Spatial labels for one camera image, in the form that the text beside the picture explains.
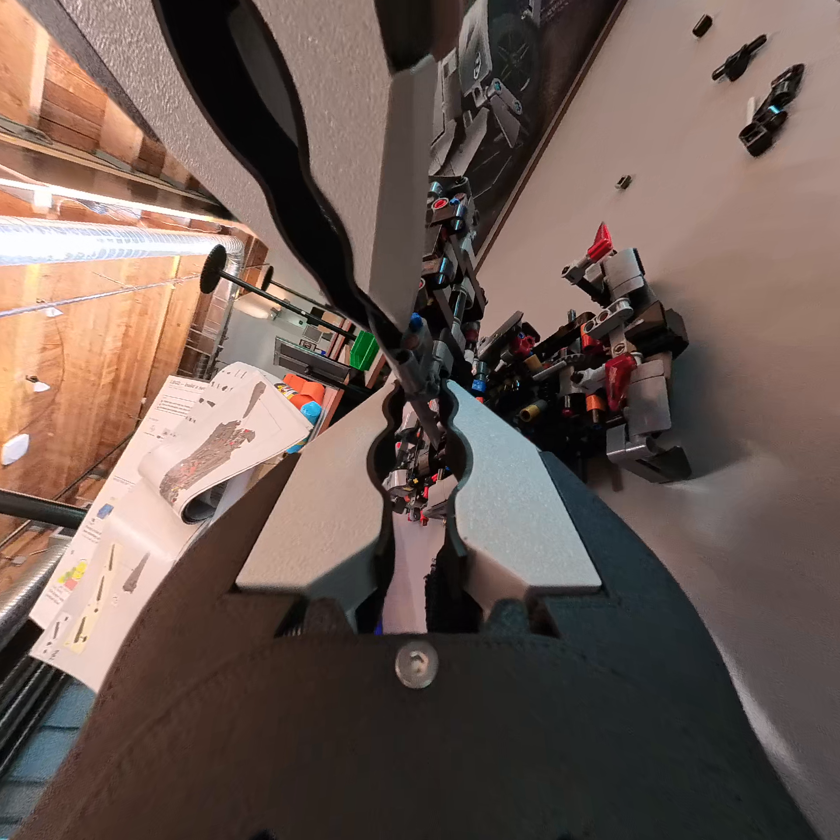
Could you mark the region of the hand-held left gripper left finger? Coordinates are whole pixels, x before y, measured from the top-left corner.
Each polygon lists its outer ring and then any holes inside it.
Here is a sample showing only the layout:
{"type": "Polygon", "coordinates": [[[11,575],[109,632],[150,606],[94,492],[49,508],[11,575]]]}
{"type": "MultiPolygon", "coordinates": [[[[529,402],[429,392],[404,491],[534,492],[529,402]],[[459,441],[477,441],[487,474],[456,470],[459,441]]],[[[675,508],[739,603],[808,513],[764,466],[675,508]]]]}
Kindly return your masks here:
{"type": "Polygon", "coordinates": [[[394,568],[392,514],[375,460],[403,407],[387,382],[299,453],[235,581],[243,592],[335,600],[372,634],[394,568]]]}

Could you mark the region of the dark grey desk rail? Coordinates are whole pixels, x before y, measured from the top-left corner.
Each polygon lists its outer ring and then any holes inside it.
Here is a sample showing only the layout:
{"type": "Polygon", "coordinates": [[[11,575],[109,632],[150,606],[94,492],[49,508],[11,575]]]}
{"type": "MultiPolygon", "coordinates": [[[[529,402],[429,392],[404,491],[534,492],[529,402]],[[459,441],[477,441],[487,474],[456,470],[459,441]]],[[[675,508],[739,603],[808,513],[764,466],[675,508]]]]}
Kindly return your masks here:
{"type": "Polygon", "coordinates": [[[350,374],[349,366],[280,336],[275,337],[274,365],[333,387],[345,386],[350,374]]]}

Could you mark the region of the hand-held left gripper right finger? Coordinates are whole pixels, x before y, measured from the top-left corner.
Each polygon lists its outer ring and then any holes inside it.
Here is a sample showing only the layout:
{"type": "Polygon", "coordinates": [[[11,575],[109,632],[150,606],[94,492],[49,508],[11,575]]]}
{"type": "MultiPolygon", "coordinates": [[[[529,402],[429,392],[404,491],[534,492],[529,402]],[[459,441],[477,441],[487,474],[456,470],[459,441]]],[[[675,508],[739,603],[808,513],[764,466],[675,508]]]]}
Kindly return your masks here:
{"type": "Polygon", "coordinates": [[[538,447],[456,383],[446,454],[458,482],[444,547],[427,577],[427,630],[475,632],[501,601],[602,589],[589,550],[538,447]]]}

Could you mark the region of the orange bag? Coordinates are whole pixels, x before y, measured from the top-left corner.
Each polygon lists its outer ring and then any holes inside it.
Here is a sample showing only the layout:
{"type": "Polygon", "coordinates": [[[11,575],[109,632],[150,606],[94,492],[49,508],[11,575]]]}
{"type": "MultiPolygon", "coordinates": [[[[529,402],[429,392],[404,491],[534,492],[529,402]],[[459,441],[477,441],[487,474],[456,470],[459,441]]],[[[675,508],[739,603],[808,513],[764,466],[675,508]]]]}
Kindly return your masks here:
{"type": "Polygon", "coordinates": [[[292,373],[286,374],[282,378],[281,385],[278,385],[277,388],[297,410],[299,410],[301,404],[310,400],[314,400],[322,406],[326,393],[323,384],[292,373]]]}

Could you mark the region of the grey lego car model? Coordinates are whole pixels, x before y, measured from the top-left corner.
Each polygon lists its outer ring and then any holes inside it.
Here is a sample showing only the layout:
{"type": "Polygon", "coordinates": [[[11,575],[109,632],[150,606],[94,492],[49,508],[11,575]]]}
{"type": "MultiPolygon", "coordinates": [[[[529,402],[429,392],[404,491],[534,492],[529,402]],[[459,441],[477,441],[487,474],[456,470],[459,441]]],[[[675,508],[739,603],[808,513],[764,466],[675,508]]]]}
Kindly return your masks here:
{"type": "Polygon", "coordinates": [[[673,361],[689,346],[683,318],[649,285],[635,248],[618,250],[605,223],[562,277],[595,305],[547,338],[514,312],[481,337],[467,392],[582,481],[598,457],[652,483],[687,480],[672,427],[673,361]]]}

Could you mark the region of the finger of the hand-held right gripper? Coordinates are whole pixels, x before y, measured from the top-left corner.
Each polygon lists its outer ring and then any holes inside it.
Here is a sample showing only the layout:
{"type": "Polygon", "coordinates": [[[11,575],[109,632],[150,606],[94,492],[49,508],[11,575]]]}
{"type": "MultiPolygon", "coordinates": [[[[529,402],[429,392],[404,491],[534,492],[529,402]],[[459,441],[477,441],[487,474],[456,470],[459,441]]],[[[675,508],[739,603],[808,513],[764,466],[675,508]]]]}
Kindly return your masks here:
{"type": "Polygon", "coordinates": [[[417,294],[437,2],[240,2],[229,31],[269,115],[293,130],[313,220],[278,233],[343,314],[396,350],[417,294]]]}
{"type": "Polygon", "coordinates": [[[289,251],[273,199],[291,197],[304,222],[313,203],[301,198],[293,129],[269,115],[230,34],[239,3],[59,6],[153,132],[239,220],[289,251]]]}

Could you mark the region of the silver ventilation duct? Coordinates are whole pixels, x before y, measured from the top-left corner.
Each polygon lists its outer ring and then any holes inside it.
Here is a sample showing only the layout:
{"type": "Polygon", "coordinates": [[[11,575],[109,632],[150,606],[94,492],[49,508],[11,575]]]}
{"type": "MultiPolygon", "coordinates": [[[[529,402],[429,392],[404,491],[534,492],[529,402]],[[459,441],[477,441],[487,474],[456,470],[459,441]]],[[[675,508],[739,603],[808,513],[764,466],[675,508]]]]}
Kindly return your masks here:
{"type": "Polygon", "coordinates": [[[218,245],[224,247],[234,265],[243,262],[245,244],[226,235],[26,217],[1,218],[2,266],[206,256],[218,245]]]}

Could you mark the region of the black floor lamp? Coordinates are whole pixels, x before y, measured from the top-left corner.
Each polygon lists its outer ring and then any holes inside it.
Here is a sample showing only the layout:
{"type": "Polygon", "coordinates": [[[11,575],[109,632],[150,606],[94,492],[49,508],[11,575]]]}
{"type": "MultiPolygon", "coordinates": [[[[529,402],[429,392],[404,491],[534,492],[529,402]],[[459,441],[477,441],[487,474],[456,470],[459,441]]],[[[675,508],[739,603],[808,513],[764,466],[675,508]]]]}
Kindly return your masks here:
{"type": "MultiPolygon", "coordinates": [[[[227,268],[229,256],[230,254],[226,251],[225,247],[216,245],[211,250],[210,254],[205,258],[199,283],[202,294],[209,296],[211,293],[215,292],[222,280],[227,280],[233,284],[236,289],[242,292],[237,299],[239,309],[252,317],[261,319],[278,319],[281,314],[288,313],[293,318],[302,320],[305,324],[312,324],[320,328],[325,328],[328,331],[334,330],[345,337],[351,336],[353,334],[353,330],[358,327],[358,324],[355,321],[352,321],[352,330],[335,328],[333,325],[317,318],[314,320],[314,323],[310,322],[300,311],[295,310],[288,304],[283,305],[278,298],[273,297],[267,291],[262,290],[259,286],[260,279],[258,284],[255,286],[254,284],[247,282],[245,279],[236,277],[233,274],[233,269],[227,268]]],[[[254,266],[247,266],[245,270],[259,270],[261,272],[261,278],[266,266],[273,265],[268,263],[258,264],[254,266]]]]}
{"type": "Polygon", "coordinates": [[[274,298],[278,298],[283,305],[290,305],[300,311],[303,316],[314,323],[315,319],[331,324],[335,328],[352,330],[353,322],[345,318],[337,309],[313,293],[300,291],[285,285],[278,276],[273,266],[266,266],[262,273],[259,286],[267,291],[274,298]]]}

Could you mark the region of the lego set box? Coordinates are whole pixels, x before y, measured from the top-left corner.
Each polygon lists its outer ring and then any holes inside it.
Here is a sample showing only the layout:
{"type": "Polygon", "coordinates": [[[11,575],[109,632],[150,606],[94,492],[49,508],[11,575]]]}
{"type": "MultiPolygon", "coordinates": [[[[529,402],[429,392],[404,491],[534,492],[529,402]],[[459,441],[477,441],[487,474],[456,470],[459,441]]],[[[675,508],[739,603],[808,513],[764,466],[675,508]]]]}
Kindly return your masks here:
{"type": "Polygon", "coordinates": [[[428,173],[465,177],[481,258],[624,2],[468,2],[437,68],[428,173]]]}

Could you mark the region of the long grey lego panel assembly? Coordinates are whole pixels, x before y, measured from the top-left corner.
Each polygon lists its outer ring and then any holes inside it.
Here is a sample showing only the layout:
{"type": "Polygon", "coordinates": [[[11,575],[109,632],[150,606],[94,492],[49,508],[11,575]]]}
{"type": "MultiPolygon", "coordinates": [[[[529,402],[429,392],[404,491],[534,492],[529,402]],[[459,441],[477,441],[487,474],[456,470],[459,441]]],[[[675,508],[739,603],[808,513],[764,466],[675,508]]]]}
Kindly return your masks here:
{"type": "Polygon", "coordinates": [[[465,176],[432,175],[416,298],[398,344],[385,354],[429,443],[440,448],[447,382],[474,381],[480,321],[487,299],[476,277],[478,211],[465,176]]]}

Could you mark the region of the open instruction booklet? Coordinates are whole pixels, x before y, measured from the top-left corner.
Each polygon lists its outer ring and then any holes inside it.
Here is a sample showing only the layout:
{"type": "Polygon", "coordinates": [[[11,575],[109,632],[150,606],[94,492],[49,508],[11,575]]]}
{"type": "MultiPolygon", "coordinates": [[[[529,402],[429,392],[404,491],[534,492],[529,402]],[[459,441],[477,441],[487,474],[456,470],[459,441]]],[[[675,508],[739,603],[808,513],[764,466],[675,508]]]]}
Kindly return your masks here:
{"type": "Polygon", "coordinates": [[[91,690],[185,551],[261,466],[314,426],[241,362],[208,383],[170,377],[99,491],[30,613],[29,656],[91,690]]]}

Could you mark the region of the scattered loose lego pieces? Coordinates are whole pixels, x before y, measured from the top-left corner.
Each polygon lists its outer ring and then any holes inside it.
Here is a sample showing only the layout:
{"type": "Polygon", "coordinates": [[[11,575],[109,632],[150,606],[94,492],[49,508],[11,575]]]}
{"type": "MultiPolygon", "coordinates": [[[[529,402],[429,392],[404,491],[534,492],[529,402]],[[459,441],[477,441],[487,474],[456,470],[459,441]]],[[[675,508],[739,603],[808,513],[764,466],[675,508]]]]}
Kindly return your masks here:
{"type": "Polygon", "coordinates": [[[635,2],[608,88],[613,194],[710,190],[767,154],[813,63],[788,46],[802,12],[798,2],[635,2]]]}

